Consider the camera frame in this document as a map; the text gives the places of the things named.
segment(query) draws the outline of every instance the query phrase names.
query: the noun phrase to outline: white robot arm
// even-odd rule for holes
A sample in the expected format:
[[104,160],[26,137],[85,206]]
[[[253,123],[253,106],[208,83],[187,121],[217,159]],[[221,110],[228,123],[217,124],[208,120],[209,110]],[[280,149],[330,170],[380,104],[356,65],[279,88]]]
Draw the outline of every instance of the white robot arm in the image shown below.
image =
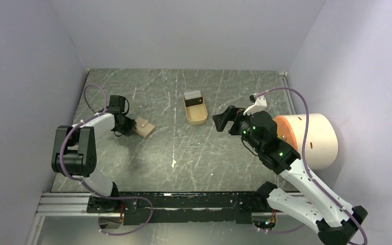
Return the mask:
[[[154,126],[147,120],[137,118],[133,120],[126,117],[126,98],[119,95],[111,95],[106,113],[96,114],[98,117],[83,124],[71,135],[65,146],[63,160],[68,173],[74,178],[83,180],[97,193],[107,197],[118,195],[116,185],[108,179],[96,167],[95,142],[106,132],[118,132],[121,135],[130,136],[133,132],[146,137]],[[60,126],[56,130],[54,152],[52,156],[52,169],[56,173],[62,173],[59,155],[62,142],[72,126]]]
[[312,170],[308,172],[300,154],[277,137],[276,122],[263,111],[266,107],[265,98],[253,95],[251,101],[254,105],[247,109],[229,106],[224,113],[214,115],[217,131],[223,131],[226,123],[233,121],[229,134],[241,136],[241,140],[253,148],[256,152],[254,155],[267,168],[295,186],[311,204],[294,198],[270,182],[266,182],[256,192],[266,199],[269,207],[289,214],[318,233],[324,244],[347,244],[358,227],[346,212],[361,224],[367,211],[361,206],[353,207],[334,193]]

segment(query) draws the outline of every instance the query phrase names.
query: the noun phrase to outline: white wall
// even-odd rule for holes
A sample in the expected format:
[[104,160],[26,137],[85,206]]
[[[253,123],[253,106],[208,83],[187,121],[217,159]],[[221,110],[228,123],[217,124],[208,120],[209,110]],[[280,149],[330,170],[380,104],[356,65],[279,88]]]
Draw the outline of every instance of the white wall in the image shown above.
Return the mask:
[[87,67],[289,69],[324,0],[52,0]]
[[24,244],[86,77],[48,1],[0,0],[0,244]]
[[288,81],[337,133],[339,156],[321,176],[368,210],[369,244],[392,244],[392,0],[327,0]]

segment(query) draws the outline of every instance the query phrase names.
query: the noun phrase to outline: white cylindrical container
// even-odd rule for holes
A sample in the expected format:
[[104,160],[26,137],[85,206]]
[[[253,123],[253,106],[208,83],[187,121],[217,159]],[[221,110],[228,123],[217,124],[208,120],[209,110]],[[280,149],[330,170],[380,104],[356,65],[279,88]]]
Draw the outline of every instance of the white cylindrical container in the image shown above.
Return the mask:
[[[306,115],[276,116],[277,135],[300,154],[303,146]],[[306,139],[306,161],[310,169],[330,166],[337,157],[337,137],[333,127],[321,114],[309,115],[309,132]]]

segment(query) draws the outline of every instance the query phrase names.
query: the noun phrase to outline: purple cable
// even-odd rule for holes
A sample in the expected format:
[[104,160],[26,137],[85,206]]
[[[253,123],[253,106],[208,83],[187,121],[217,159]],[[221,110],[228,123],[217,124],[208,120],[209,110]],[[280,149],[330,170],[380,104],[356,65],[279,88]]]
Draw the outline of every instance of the purple cable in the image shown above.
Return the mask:
[[62,142],[62,145],[61,145],[61,150],[60,150],[60,152],[59,152],[59,163],[60,163],[60,165],[61,165],[61,169],[62,169],[62,171],[64,172],[64,175],[65,175],[65,176],[67,176],[67,177],[68,177],[69,179],[71,179],[71,180],[75,180],[75,181],[81,182],[82,185],[83,185],[86,189],[88,189],[88,191],[89,191],[90,193],[92,193],[92,194],[94,194],[94,195],[96,195],[96,196],[98,196],[98,197],[100,197],[100,198],[105,198],[105,199],[110,199],[110,200],[133,200],[133,199],[140,199],[140,200],[144,200],[144,201],[148,202],[149,206],[151,207],[150,216],[149,216],[148,219],[145,221],[145,223],[143,223],[142,225],[140,225],[139,227],[137,227],[136,229],[134,229],[134,230],[132,230],[132,231],[124,232],[124,233],[108,233],[108,232],[105,232],[103,229],[101,229],[100,220],[99,220],[99,222],[98,222],[98,224],[99,224],[99,229],[100,229],[99,231],[100,231],[101,233],[106,234],[106,235],[110,235],[110,236],[124,236],[124,235],[131,234],[131,233],[133,233],[133,232],[136,232],[136,231],[142,229],[143,227],[145,227],[145,226],[148,224],[148,222],[151,220],[151,217],[153,216],[153,213],[154,213],[154,206],[153,206],[153,203],[152,203],[149,199],[144,198],[144,197],[116,197],[116,198],[115,198],[115,197],[108,197],[108,196],[106,196],[106,195],[102,195],[102,194],[98,193],[97,191],[93,190],[93,189],[92,189],[90,186],[88,186],[88,184],[86,184],[82,179],[74,178],[73,176],[71,176],[70,173],[69,173],[69,172],[67,171],[67,169],[65,168],[65,164],[64,164],[64,157],[63,157],[63,156],[64,156],[65,146],[67,145],[67,143],[68,143],[69,139],[71,138],[71,135],[73,134],[73,132],[74,132],[76,129],[80,128],[83,124],[86,124],[86,123],[92,121],[93,119],[95,119],[95,118],[97,118],[97,117],[99,117],[99,116],[101,116],[101,115],[103,115],[103,114],[106,113],[107,96],[106,96],[106,93],[104,92],[104,90],[103,90],[99,85],[97,85],[97,84],[89,84],[89,85],[87,85],[87,86],[83,89],[82,94],[83,94],[83,98],[85,99],[86,105],[89,107],[89,109],[91,109],[91,111],[93,111],[93,112],[95,113],[95,111],[92,109],[92,107],[90,106],[90,104],[89,104],[88,101],[86,100],[86,95],[85,95],[86,88],[91,87],[91,86],[94,86],[94,87],[98,88],[98,89],[103,93],[103,97],[104,97],[104,107],[103,107],[103,110],[102,110],[100,113],[96,113],[94,116],[92,116],[92,117],[90,117],[90,118],[88,118],[88,119],[86,119],[86,120],[81,121],[80,123],[78,123],[77,125],[75,125],[75,126],[70,130],[70,132],[68,132],[67,136],[65,137],[65,139],[64,139],[64,141]]
[[[91,105],[89,104],[88,100],[86,99],[86,89],[89,88],[89,87],[92,87],[92,86],[97,87],[101,92],[103,92],[103,95],[104,95],[104,96],[106,96],[106,93],[105,93],[104,90],[103,90],[99,85],[97,85],[97,84],[88,84],[88,85],[86,85],[86,86],[83,88],[83,92],[82,92],[83,100],[85,101],[85,103],[86,103],[86,105],[88,106],[89,110],[91,110],[93,113],[96,113],[96,111],[91,107]],[[104,108],[103,108],[103,112],[106,112],[107,100],[105,99],[104,101],[105,101],[105,105],[104,105]]]
[[[303,156],[303,163],[304,163],[304,168],[306,169],[306,173],[307,175],[312,179],[313,175],[310,172],[309,166],[307,165],[306,162],[306,155],[305,155],[305,148],[306,148],[306,139],[307,139],[307,133],[309,130],[309,108],[307,106],[307,102],[304,99],[304,97],[295,89],[293,88],[288,88],[288,87],[279,87],[279,88],[274,88],[274,89],[270,89],[270,90],[266,90],[264,92],[261,92],[259,94],[256,95],[256,98],[263,96],[264,94],[271,92],[271,91],[275,91],[275,90],[280,90],[280,89],[286,89],[289,91],[294,92],[296,95],[298,95],[300,97],[300,99],[303,101],[304,104],[304,108],[306,110],[306,127],[304,130],[304,138],[303,138],[303,146],[301,148],[301,155]],[[336,199],[334,198],[317,180],[312,179],[312,181],[315,183],[315,185],[325,194],[328,196],[328,198],[330,198],[340,209],[342,208],[342,204]],[[349,244],[351,245],[367,245],[368,243],[368,237],[366,236],[366,233],[364,232],[364,229],[361,227],[360,223],[354,218],[354,216],[352,216],[352,214],[348,211],[348,210],[344,210],[344,212],[346,213],[346,215],[352,220],[352,222],[354,222],[354,224],[357,226],[358,230],[361,232],[362,236],[363,236],[363,244],[357,244],[354,242],[349,242]]]

